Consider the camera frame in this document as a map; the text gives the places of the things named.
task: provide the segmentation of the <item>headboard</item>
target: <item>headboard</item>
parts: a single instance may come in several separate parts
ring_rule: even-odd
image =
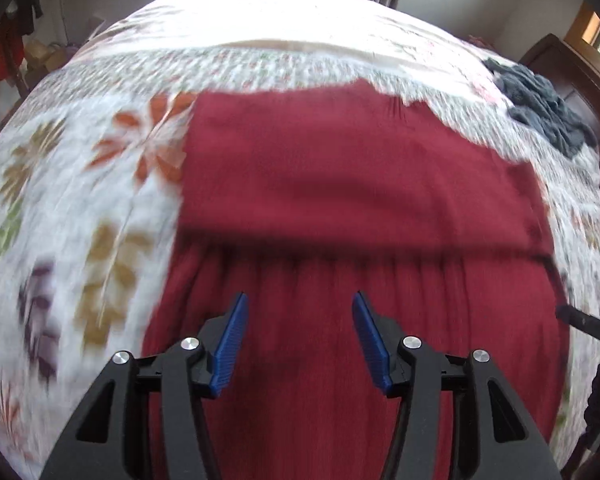
[[[576,51],[549,34],[520,61],[554,84],[569,108],[593,129],[600,150],[600,75]]]

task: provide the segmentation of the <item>wooden window frame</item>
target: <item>wooden window frame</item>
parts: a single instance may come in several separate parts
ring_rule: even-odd
[[[593,7],[584,2],[564,42],[583,57],[600,74],[600,53],[591,45],[600,33],[600,19]]]

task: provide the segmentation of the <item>bedsheet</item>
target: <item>bedsheet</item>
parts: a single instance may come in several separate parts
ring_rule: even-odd
[[[530,160],[571,301],[600,317],[600,171],[504,114],[492,54],[365,0],[156,0],[87,44],[0,134],[0,450],[36,479],[119,349],[140,355],[180,199],[182,137],[205,88],[280,91],[364,78],[425,100],[469,140]],[[552,437],[584,429],[600,344],[572,331]]]

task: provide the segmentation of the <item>red hanging cloth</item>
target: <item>red hanging cloth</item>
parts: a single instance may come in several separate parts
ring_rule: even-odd
[[[536,176],[366,82],[198,97],[173,259],[144,354],[224,312],[250,319],[234,376],[205,405],[225,480],[379,478],[397,401],[371,382],[350,304],[433,348],[487,349],[542,434],[568,330]],[[448,474],[449,398],[437,479]],[[161,457],[158,410],[154,462]]]

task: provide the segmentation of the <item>silver screw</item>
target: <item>silver screw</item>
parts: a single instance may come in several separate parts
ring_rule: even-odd
[[[115,364],[117,365],[123,365],[124,363],[126,363],[127,361],[129,361],[129,359],[131,358],[131,356],[129,355],[129,352],[116,352],[115,354],[113,354],[113,362],[115,362]]]
[[[474,359],[479,363],[485,363],[491,359],[491,356],[486,350],[474,350]]]
[[[402,340],[402,344],[405,345],[407,348],[416,349],[416,348],[420,348],[422,346],[422,341],[420,340],[419,337],[410,335],[410,336],[405,337]]]
[[[180,342],[180,346],[182,346],[185,350],[195,350],[200,346],[200,341],[198,341],[195,337],[186,337]]]

